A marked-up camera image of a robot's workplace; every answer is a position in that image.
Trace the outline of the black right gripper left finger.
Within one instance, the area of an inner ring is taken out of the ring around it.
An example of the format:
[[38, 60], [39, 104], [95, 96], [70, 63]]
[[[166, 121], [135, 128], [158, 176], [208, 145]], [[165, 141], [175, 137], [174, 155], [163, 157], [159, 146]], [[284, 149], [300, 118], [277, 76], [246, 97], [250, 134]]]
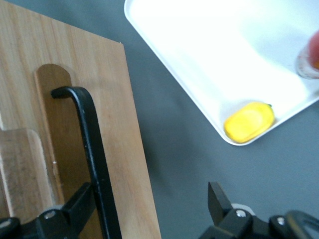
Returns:
[[78, 239], [95, 210], [93, 188], [84, 183], [60, 208], [51, 208], [22, 226], [23, 239]]

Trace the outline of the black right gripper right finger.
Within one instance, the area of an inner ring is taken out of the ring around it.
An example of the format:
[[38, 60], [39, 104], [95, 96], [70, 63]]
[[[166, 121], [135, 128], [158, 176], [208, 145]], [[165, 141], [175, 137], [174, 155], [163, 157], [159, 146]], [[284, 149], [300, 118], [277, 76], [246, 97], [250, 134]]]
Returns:
[[245, 209], [234, 208], [217, 182], [208, 183], [208, 209], [213, 220], [201, 239], [269, 239], [268, 223]]

